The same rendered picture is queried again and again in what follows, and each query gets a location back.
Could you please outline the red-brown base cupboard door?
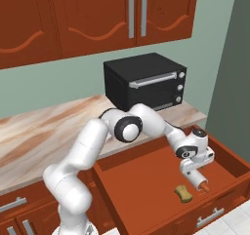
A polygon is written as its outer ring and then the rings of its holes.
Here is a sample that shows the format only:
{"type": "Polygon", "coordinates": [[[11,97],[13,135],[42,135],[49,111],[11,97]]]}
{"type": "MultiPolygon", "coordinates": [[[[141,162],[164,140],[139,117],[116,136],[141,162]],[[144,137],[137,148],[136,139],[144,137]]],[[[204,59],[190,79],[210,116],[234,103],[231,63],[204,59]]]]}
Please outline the red-brown base cupboard door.
{"type": "Polygon", "coordinates": [[[0,235],[10,235],[7,228],[11,226],[14,227],[17,235],[20,235],[19,228],[12,218],[5,221],[0,221],[0,235]]]}
{"type": "Polygon", "coordinates": [[[35,208],[32,211],[19,215],[17,221],[21,226],[24,235],[27,235],[22,222],[28,219],[34,235],[52,235],[60,225],[58,214],[58,203],[51,202],[42,207],[35,208]]]}

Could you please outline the red-brown wall cupboard door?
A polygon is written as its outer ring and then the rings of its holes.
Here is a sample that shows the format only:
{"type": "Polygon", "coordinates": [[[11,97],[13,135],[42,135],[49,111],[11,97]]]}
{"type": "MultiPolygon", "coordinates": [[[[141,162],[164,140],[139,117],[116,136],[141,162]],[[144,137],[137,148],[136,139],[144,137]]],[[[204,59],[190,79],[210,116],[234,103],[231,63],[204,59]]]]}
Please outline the red-brown wall cupboard door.
{"type": "Polygon", "coordinates": [[[128,0],[53,0],[65,58],[127,49],[128,0]]]}
{"type": "Polygon", "coordinates": [[[191,37],[196,0],[147,0],[145,37],[141,37],[141,4],[138,0],[138,46],[191,37]]]}
{"type": "Polygon", "coordinates": [[[0,0],[0,69],[62,57],[52,0],[0,0]]]}

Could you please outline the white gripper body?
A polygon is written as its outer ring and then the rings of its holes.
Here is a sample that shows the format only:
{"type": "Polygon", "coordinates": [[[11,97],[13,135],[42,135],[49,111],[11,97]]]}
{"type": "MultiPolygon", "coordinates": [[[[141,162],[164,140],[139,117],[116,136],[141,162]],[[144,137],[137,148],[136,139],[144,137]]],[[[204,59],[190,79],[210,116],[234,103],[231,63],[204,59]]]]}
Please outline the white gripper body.
{"type": "Polygon", "coordinates": [[[207,147],[202,157],[195,156],[182,160],[180,163],[180,171],[184,175],[212,163],[214,159],[215,152],[210,147],[207,147]]]}

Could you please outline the closed red-brown drawer front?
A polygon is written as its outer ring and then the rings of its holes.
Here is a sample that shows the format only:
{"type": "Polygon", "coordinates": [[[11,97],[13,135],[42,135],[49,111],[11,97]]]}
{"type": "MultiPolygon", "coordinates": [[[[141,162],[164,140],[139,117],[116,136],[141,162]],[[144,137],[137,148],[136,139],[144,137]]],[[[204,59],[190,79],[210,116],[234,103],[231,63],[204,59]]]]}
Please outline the closed red-brown drawer front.
{"type": "Polygon", "coordinates": [[[27,187],[0,196],[0,207],[14,202],[18,197],[25,198],[26,202],[0,213],[0,222],[33,209],[43,207],[47,203],[55,200],[53,195],[46,188],[44,182],[39,181],[27,187]]]}

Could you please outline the yellow sponge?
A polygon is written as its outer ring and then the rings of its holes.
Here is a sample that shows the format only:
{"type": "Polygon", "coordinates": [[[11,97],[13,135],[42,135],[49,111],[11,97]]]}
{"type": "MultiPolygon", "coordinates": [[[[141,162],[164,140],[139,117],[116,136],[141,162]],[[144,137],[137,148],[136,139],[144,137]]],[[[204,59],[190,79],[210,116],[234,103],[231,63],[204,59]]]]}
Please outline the yellow sponge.
{"type": "Polygon", "coordinates": [[[175,192],[180,197],[182,203],[188,203],[192,200],[192,195],[188,192],[184,185],[178,185],[175,188],[175,192]]]}

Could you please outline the black toaster oven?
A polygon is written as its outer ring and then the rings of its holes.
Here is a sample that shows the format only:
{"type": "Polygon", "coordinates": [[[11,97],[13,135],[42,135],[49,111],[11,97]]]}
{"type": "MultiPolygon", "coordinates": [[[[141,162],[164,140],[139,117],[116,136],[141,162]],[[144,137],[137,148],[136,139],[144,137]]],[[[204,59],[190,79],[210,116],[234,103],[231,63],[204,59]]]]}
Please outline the black toaster oven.
{"type": "Polygon", "coordinates": [[[128,111],[136,103],[161,110],[183,101],[187,68],[158,53],[104,62],[106,97],[128,111]]]}

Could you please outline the open red-brown wooden drawer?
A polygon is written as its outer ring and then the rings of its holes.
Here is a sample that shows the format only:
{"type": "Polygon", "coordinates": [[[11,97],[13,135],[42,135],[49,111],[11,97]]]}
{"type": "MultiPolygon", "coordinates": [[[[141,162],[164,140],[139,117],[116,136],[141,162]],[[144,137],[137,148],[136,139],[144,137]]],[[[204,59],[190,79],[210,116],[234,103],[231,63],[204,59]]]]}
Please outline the open red-brown wooden drawer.
{"type": "Polygon", "coordinates": [[[196,190],[180,172],[180,159],[165,137],[98,161],[92,169],[108,211],[121,235],[191,235],[197,219],[214,209],[229,212],[250,199],[250,164],[209,138],[215,161],[200,170],[208,193],[196,190]],[[192,200],[175,192],[184,185],[192,200]]]}

